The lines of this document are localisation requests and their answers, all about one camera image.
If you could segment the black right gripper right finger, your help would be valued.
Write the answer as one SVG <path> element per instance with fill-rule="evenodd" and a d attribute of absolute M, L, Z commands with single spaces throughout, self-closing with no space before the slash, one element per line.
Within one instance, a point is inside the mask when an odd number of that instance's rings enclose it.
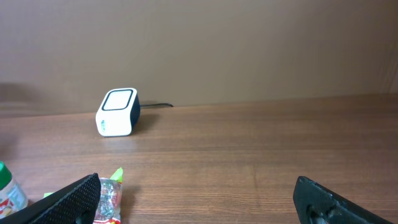
<path fill-rule="evenodd" d="M 392 224 L 306 176 L 297 178 L 293 201 L 301 224 Z"/>

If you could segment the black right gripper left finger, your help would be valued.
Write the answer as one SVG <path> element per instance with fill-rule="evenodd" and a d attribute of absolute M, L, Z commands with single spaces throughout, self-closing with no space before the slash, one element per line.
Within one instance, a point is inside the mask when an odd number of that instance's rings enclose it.
<path fill-rule="evenodd" d="M 1 224 L 93 224 L 101 196 L 97 173 L 1 219 Z"/>

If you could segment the green clear snack bag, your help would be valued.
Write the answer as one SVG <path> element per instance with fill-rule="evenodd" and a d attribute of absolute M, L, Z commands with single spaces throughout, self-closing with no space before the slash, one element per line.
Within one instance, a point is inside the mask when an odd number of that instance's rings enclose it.
<path fill-rule="evenodd" d="M 99 180 L 101 196 L 93 223 L 120 223 L 123 169 L 120 167 L 110 178 Z"/>

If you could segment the green lid jar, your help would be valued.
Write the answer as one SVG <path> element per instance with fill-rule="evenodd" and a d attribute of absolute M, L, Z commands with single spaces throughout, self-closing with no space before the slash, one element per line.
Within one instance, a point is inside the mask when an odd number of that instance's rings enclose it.
<path fill-rule="evenodd" d="M 11 171 L 1 161 L 1 219 L 6 218 L 28 206 L 28 198 Z"/>

